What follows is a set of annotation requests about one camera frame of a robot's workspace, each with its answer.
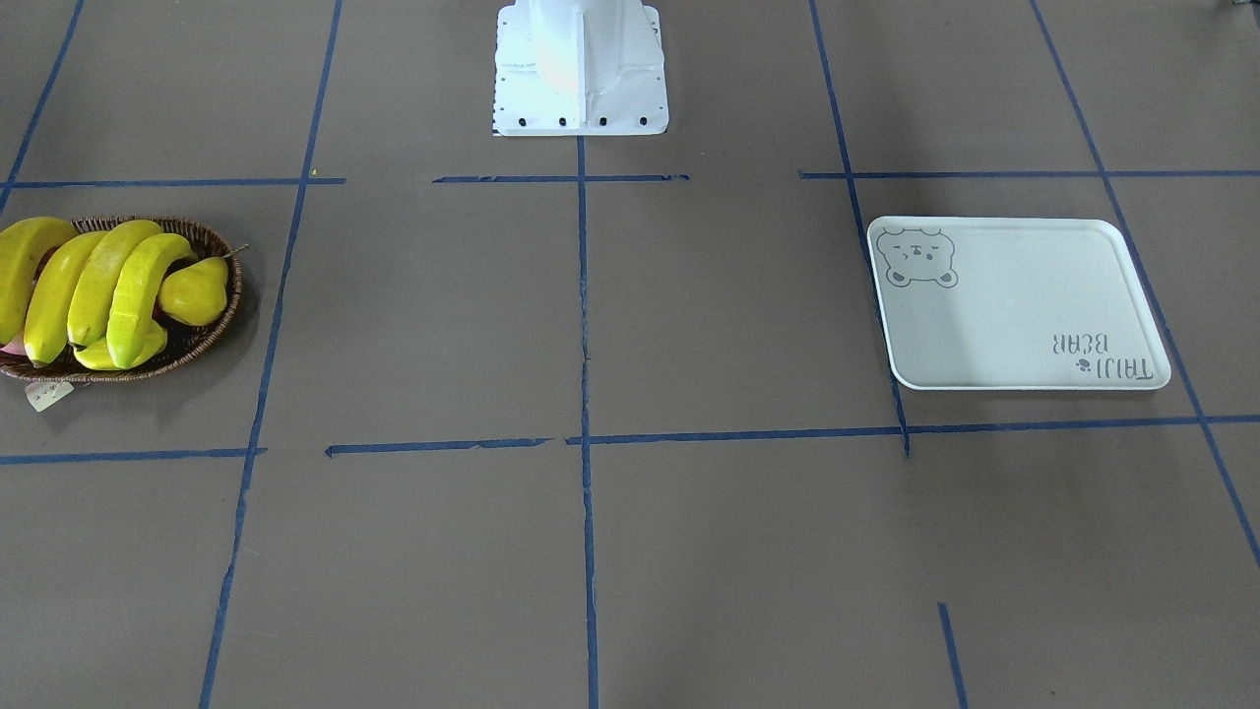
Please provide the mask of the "yellow banana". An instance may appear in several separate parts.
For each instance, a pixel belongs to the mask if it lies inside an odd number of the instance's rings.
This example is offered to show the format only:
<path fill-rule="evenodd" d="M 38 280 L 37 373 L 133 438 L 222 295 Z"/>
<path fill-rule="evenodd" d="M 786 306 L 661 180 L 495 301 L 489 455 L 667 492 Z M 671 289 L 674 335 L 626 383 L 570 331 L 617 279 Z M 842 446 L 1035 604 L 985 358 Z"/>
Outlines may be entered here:
<path fill-rule="evenodd" d="M 23 332 L 32 366 L 49 366 L 66 350 L 69 305 L 87 261 L 105 235 L 105 230 L 89 230 L 67 241 L 50 254 L 37 278 Z"/>
<path fill-rule="evenodd" d="M 163 233 L 154 220 L 126 220 L 113 227 L 91 252 L 81 271 L 67 314 L 69 346 L 79 351 L 105 336 L 113 287 L 126 259 L 140 243 Z"/>
<path fill-rule="evenodd" d="M 54 217 L 16 220 L 1 233 L 1 346 L 26 322 L 37 268 L 49 251 L 78 234 L 72 222 Z"/>

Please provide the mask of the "woven wicker basket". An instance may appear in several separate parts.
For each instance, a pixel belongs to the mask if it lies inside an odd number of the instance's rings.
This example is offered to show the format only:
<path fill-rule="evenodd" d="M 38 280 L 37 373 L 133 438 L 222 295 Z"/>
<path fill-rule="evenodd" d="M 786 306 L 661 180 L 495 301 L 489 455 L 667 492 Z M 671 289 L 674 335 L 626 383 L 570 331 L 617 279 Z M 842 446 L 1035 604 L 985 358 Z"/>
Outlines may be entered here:
<path fill-rule="evenodd" d="M 243 271 L 239 269 L 234 248 L 219 233 L 202 222 L 168 219 L 152 217 L 158 225 L 169 227 L 176 234 L 189 239 L 192 251 L 198 257 L 220 257 L 226 259 L 226 311 L 207 326 L 192 327 L 176 324 L 168 317 L 158 319 L 168 329 L 169 343 L 161 353 L 155 354 L 140 366 L 131 369 L 89 369 L 81 366 L 72 353 L 57 358 L 49 366 L 32 366 L 25 358 L 16 354 L 1 354 L 1 372 L 5 377 L 24 382 L 140 382 L 161 377 L 176 366 L 185 366 L 208 349 L 215 345 L 228 332 L 232 319 L 237 314 L 239 297 L 244 292 Z"/>

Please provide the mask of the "paper tag on basket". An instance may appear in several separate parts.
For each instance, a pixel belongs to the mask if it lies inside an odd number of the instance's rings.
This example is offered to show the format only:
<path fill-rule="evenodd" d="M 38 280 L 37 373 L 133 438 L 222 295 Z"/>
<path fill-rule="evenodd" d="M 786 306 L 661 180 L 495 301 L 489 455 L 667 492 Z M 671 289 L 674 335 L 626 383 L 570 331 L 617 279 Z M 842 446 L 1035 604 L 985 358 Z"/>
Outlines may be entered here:
<path fill-rule="evenodd" d="M 54 407 L 58 400 L 63 400 L 67 395 L 72 394 L 73 390 L 76 390 L 76 385 L 72 382 L 32 382 L 24 389 L 28 404 L 37 413 L 44 413 L 50 407 Z"/>

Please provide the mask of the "white bear tray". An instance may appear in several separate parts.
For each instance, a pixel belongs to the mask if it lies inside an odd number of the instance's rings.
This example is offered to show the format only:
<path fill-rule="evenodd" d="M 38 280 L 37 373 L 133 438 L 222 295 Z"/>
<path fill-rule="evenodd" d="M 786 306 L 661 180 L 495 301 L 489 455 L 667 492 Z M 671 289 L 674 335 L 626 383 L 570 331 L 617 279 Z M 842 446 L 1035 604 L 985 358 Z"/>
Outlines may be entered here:
<path fill-rule="evenodd" d="M 914 390 L 1158 390 L 1171 360 L 1106 220 L 879 217 L 885 343 Z"/>

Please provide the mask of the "yellow pear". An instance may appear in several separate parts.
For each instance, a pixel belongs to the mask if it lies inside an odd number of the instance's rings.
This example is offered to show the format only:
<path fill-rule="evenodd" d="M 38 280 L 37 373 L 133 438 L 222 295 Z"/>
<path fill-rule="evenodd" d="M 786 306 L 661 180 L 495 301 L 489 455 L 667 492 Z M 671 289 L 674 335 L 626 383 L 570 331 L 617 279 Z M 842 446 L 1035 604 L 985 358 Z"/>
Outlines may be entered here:
<path fill-rule="evenodd" d="M 183 326 L 205 327 L 215 322 L 228 305 L 228 259 L 248 247 L 239 246 L 226 254 L 208 257 L 189 268 L 174 271 L 163 280 L 158 291 L 158 309 Z"/>

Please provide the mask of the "yellow starfruit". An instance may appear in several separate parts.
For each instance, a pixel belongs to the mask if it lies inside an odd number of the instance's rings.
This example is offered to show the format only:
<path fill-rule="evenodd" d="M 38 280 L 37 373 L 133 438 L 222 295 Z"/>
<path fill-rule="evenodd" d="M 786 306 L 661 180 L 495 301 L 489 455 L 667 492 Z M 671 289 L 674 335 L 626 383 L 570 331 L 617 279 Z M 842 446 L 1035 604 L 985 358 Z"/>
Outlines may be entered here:
<path fill-rule="evenodd" d="M 76 351 L 76 361 L 81 366 L 88 368 L 92 372 L 123 372 L 123 369 L 134 369 L 136 366 L 142 366 L 152 356 L 163 353 L 166 349 L 169 341 L 168 331 L 156 320 L 150 320 L 145 327 L 144 336 L 140 341 L 139 355 L 136 355 L 125 366 L 113 363 L 113 358 L 110 354 L 106 337 L 100 337 L 97 343 L 92 343 L 89 346 Z"/>

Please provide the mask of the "pink red apple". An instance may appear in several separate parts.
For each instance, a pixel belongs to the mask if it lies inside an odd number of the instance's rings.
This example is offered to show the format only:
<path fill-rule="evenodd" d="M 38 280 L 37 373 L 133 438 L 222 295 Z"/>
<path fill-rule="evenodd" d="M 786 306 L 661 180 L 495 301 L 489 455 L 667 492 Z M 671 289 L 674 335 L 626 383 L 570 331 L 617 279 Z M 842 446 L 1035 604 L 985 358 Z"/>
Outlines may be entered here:
<path fill-rule="evenodd" d="M 26 356 L 26 345 L 24 345 L 21 332 L 18 332 L 18 335 L 13 337 L 13 341 L 4 343 L 1 353 L 14 356 Z"/>

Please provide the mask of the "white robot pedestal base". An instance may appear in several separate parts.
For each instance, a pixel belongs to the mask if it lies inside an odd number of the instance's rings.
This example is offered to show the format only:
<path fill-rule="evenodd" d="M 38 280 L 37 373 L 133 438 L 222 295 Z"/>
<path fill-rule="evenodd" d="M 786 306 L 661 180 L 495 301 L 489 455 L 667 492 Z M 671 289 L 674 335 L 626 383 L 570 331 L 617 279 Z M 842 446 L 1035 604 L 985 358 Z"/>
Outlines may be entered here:
<path fill-rule="evenodd" d="M 517 1 L 499 9 L 491 133 L 667 133 L 662 14 L 643 1 Z"/>

